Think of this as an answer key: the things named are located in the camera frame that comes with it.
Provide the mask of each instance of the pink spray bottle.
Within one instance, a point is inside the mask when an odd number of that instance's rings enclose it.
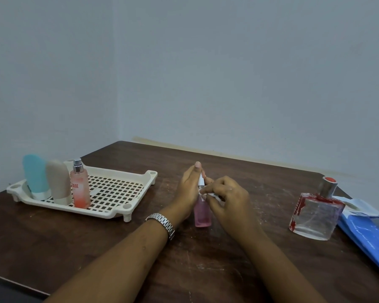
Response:
[[[205,186],[204,178],[202,174],[199,175],[198,188],[201,189]],[[207,202],[202,199],[201,195],[198,195],[194,207],[195,226],[196,227],[208,227],[212,225],[212,212]]]

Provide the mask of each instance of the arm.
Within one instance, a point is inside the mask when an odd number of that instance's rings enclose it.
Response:
[[[272,298],[278,303],[325,303],[324,298],[305,279],[286,255],[264,233],[259,221],[251,214],[248,192],[235,180],[224,177],[200,193],[214,192],[225,200],[224,206],[207,195],[207,202],[225,231],[235,239],[253,263]]]
[[[159,212],[175,229],[195,205],[201,170],[199,162],[189,168],[178,185],[172,204]],[[73,276],[45,302],[133,302],[167,239],[162,224],[149,219]]]

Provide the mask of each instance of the forearm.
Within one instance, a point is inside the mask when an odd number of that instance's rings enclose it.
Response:
[[[159,213],[169,219],[174,228],[184,219],[174,205]],[[162,224],[149,219],[81,270],[46,302],[133,302],[167,239]]]
[[[249,236],[241,245],[275,302],[326,302],[265,234]]]

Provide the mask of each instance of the silver metal neck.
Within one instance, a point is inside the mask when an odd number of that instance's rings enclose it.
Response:
[[[338,183],[335,179],[331,177],[323,177],[318,187],[318,195],[326,199],[333,197],[337,184]]]
[[[73,170],[74,172],[82,172],[84,170],[81,158],[77,158],[73,161]]]

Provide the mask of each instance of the bottle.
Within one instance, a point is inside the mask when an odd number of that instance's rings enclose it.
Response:
[[[23,168],[31,195],[35,200],[43,201],[51,197],[45,174],[46,161],[38,155],[29,154],[23,157]]]
[[[87,170],[84,169],[81,158],[73,161],[73,170],[70,172],[71,188],[73,190],[74,207],[88,209],[91,204],[90,186],[88,185]]]
[[[70,191],[69,171],[64,163],[58,160],[47,162],[46,178],[55,204],[67,206],[73,202]]]
[[[337,181],[323,177],[318,193],[301,193],[289,229],[316,240],[328,240],[338,223],[345,204],[333,198]]]
[[[205,181],[201,174],[198,180],[198,188],[201,189],[203,187],[205,187]],[[198,199],[194,207],[194,216],[196,227],[208,227],[212,225],[211,209],[200,194],[198,195]]]

